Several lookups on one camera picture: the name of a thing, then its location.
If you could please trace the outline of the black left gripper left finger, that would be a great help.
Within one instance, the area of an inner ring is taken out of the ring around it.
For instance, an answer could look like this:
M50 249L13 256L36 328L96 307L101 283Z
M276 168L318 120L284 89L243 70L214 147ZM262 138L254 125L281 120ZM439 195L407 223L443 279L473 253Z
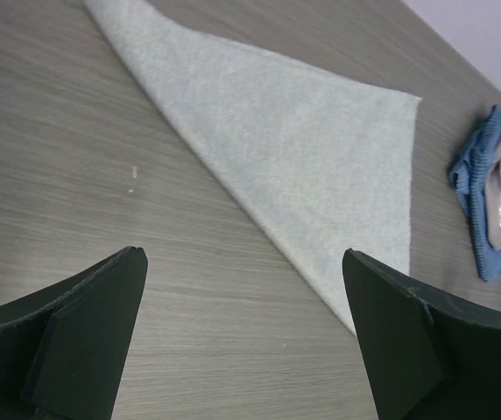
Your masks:
M148 269L127 247L0 305L0 419L109 419Z

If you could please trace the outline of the grey cloth napkin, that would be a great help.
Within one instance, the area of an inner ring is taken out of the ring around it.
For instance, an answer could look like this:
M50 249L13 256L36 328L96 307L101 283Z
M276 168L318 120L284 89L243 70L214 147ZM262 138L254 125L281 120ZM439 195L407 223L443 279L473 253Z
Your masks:
M146 1L87 8L167 121L345 326L347 249L409 270L419 97L189 29Z

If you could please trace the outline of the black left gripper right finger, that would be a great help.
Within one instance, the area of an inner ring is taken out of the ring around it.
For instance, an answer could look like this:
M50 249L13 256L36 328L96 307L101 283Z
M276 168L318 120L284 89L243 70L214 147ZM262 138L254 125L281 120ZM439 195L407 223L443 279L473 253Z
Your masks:
M501 419L501 311L349 249L342 274L381 419Z

